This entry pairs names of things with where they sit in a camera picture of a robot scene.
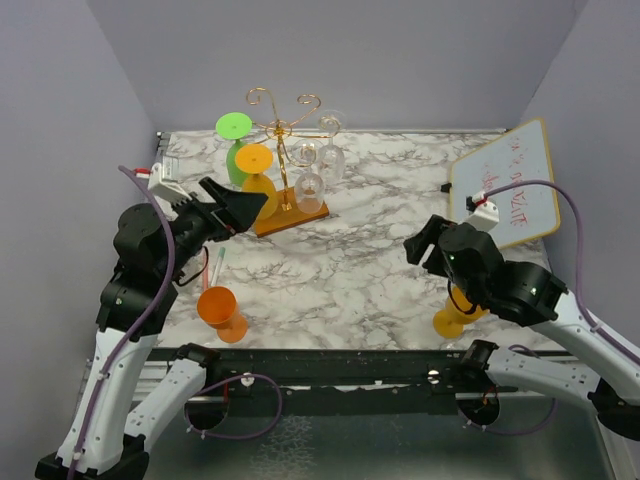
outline purple cable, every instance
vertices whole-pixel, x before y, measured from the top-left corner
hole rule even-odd
[[[189,428],[194,432],[199,433],[200,435],[204,435],[209,438],[221,438],[223,440],[252,440],[272,430],[273,427],[275,427],[278,421],[280,420],[280,415],[282,414],[282,392],[280,392],[280,388],[278,387],[278,384],[271,377],[267,377],[266,375],[261,375],[259,373],[245,373],[243,375],[236,375],[235,377],[226,378],[218,383],[211,385],[210,387],[204,388],[200,390],[198,393],[196,393],[196,395],[203,395],[205,393],[210,392],[211,390],[215,390],[216,388],[220,388],[228,383],[235,382],[236,380],[240,380],[242,378],[257,378],[259,380],[264,380],[270,383],[275,389],[276,395],[278,396],[278,410],[276,411],[276,415],[275,417],[273,417],[273,420],[271,420],[269,425],[264,427],[262,430],[259,430],[254,433],[248,433],[246,435],[225,435],[223,433],[210,433],[210,432],[207,432],[206,430],[198,430],[197,428],[195,428],[191,423],[191,419],[189,418],[189,413],[186,413],[185,418],[187,420],[187,423],[189,424]]]
[[[524,345],[516,344],[516,345],[511,345],[509,347],[509,350],[512,350],[512,351],[515,351],[516,349],[524,350],[530,356],[540,358],[540,356],[536,352],[534,352],[528,347],[525,347]],[[477,423],[473,423],[471,420],[469,420],[467,416],[464,413],[462,413],[462,410],[458,409],[458,412],[460,413],[460,415],[462,415],[462,417],[469,422],[469,425],[479,430],[482,430],[484,432],[489,432],[494,435],[501,435],[503,437],[522,437],[524,435],[531,435],[532,433],[539,432],[540,430],[542,430],[543,428],[545,428],[547,425],[551,423],[551,420],[553,420],[553,417],[555,416],[557,411],[558,411],[558,401],[554,398],[551,404],[551,410],[549,410],[549,413],[547,414],[547,416],[544,417],[544,419],[542,419],[542,421],[539,424],[531,428],[527,428],[525,430],[516,430],[516,431],[510,432],[510,431],[499,430],[491,427],[483,428],[481,425],[478,425]]]
[[[145,322],[145,320],[149,317],[149,315],[151,315],[151,312],[153,312],[156,309],[156,307],[162,300],[162,296],[165,294],[165,292],[169,288],[169,285],[171,284],[171,278],[173,277],[173,267],[175,264],[175,244],[173,242],[171,227],[169,226],[169,222],[164,216],[164,213],[162,212],[160,205],[158,205],[158,202],[156,201],[154,196],[151,194],[151,192],[149,192],[147,187],[145,187],[145,185],[140,180],[138,180],[135,173],[133,173],[128,168],[123,167],[122,165],[118,167],[118,170],[120,170],[127,177],[129,177],[129,179],[136,185],[136,187],[138,187],[138,189],[144,194],[144,196],[147,197],[147,200],[149,200],[149,203],[158,214],[158,218],[160,219],[160,223],[162,224],[162,230],[164,230],[164,236],[167,240],[168,260],[167,260],[167,269],[165,271],[164,278],[162,279],[162,284],[158,289],[158,293],[156,293],[156,296],[153,298],[151,303],[149,303],[147,308],[144,310],[144,312],[142,312],[142,314],[133,323],[133,325],[129,327],[129,330],[126,331],[126,333],[123,335],[123,337],[114,347],[113,351],[107,357],[102,369],[100,369],[100,373],[104,376],[106,376],[106,374],[109,372],[111,365],[113,364],[116,357],[120,353],[120,350],[122,350],[122,347],[125,346],[125,344],[129,341],[132,335],[140,328],[140,326]],[[93,417],[93,412],[96,408],[96,404],[98,403],[98,397],[100,396],[100,391],[102,390],[104,378],[105,377],[98,378],[93,388],[93,392],[91,392],[91,396],[89,397],[89,402],[87,404],[87,410],[85,411],[84,418],[82,420],[82,426],[80,427],[80,433],[78,433],[78,440],[76,441],[76,444],[73,447],[74,453],[82,452],[84,439],[85,439],[85,436],[87,435],[87,430],[89,430],[89,425],[91,424],[91,418]],[[71,463],[69,464],[67,480],[73,480],[77,465],[78,465],[78,460],[72,459]]]
[[[602,338],[604,338],[610,345],[612,345],[616,350],[622,353],[625,357],[635,363],[638,367],[640,367],[640,357],[634,354],[631,350],[625,347],[622,343],[616,340],[609,332],[607,332],[604,328],[600,328],[598,326],[598,322],[596,322],[589,310],[585,306],[584,299],[582,297],[582,265],[583,265],[583,247],[584,247],[584,232],[583,232],[583,224],[582,217],[580,216],[580,211],[578,210],[578,206],[575,204],[571,196],[561,187],[557,186],[553,182],[548,182],[546,180],[525,180],[519,183],[512,183],[510,185],[505,185],[504,187],[498,187],[493,190],[490,190],[486,193],[487,197],[491,197],[493,195],[497,195],[498,193],[506,192],[507,190],[511,190],[517,187],[523,187],[525,185],[544,185],[546,187],[551,187],[554,190],[557,190],[567,201],[571,210],[573,210],[573,215],[576,219],[576,229],[577,229],[577,248],[576,248],[576,304],[578,305],[578,310],[582,313],[582,316],[587,321],[589,326],[597,332]]]

